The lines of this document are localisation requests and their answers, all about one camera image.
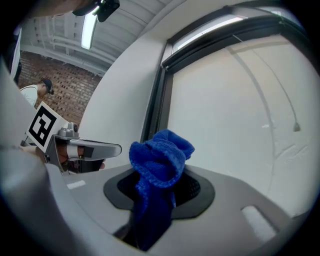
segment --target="black window frame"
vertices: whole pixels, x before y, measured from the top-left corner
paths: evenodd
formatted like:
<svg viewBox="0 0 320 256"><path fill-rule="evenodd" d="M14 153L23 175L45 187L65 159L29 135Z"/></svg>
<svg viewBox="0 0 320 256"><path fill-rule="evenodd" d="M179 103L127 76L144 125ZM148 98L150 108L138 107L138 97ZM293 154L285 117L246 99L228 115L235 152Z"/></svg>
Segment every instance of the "black window frame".
<svg viewBox="0 0 320 256"><path fill-rule="evenodd" d="M225 15L236 14L248 17L208 32L179 49L164 61L160 61L142 129L141 142L152 139L155 133L168 126L174 74L209 54L241 41L281 35L306 56L320 75L319 61L306 31L282 16L257 8L265 6L286 9L278 1L264 0L224 6L222 9L196 20L167 40L166 47L172 46L195 29Z"/></svg>

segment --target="blue cloth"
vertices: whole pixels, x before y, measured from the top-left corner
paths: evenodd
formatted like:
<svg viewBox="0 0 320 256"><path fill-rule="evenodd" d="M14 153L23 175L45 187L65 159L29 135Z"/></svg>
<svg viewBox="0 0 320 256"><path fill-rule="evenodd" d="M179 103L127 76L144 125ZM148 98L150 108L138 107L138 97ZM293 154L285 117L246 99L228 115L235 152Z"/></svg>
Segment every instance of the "blue cloth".
<svg viewBox="0 0 320 256"><path fill-rule="evenodd" d="M195 148L185 139L166 129L144 143L132 143L129 159L140 174L135 188L134 234L137 246L148 250L171 224L176 207L173 186L180 179L185 161Z"/></svg>

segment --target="brick wall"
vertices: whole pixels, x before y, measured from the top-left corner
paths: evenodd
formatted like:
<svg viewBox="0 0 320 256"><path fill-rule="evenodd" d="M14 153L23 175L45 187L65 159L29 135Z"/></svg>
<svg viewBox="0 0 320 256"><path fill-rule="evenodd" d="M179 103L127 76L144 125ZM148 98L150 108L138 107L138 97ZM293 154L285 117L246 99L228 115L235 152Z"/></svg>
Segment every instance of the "brick wall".
<svg viewBox="0 0 320 256"><path fill-rule="evenodd" d="M35 108L44 101L67 121L80 124L101 77L80 67L31 52L22 52L20 61L20 89L44 78L50 79L53 84L54 95L47 94L44 98L38 98Z"/></svg>

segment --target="white shirt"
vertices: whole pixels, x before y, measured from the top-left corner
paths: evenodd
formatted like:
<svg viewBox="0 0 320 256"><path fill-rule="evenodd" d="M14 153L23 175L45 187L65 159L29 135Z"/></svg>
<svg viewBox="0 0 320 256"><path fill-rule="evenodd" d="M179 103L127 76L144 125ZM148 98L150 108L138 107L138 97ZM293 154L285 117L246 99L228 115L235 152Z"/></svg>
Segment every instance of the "white shirt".
<svg viewBox="0 0 320 256"><path fill-rule="evenodd" d="M23 87L20 92L26 100L34 107L38 99L38 87L34 84Z"/></svg>

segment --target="white ceiling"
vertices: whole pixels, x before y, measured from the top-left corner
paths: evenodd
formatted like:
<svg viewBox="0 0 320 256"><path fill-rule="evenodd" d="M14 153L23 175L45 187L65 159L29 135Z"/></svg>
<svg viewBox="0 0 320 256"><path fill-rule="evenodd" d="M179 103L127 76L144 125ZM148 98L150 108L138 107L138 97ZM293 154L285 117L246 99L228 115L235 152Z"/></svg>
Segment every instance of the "white ceiling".
<svg viewBox="0 0 320 256"><path fill-rule="evenodd" d="M81 48L84 16L71 12L27 20L22 26L21 51L51 57L103 76L147 24L172 0L120 0L105 22L97 22L92 48Z"/></svg>

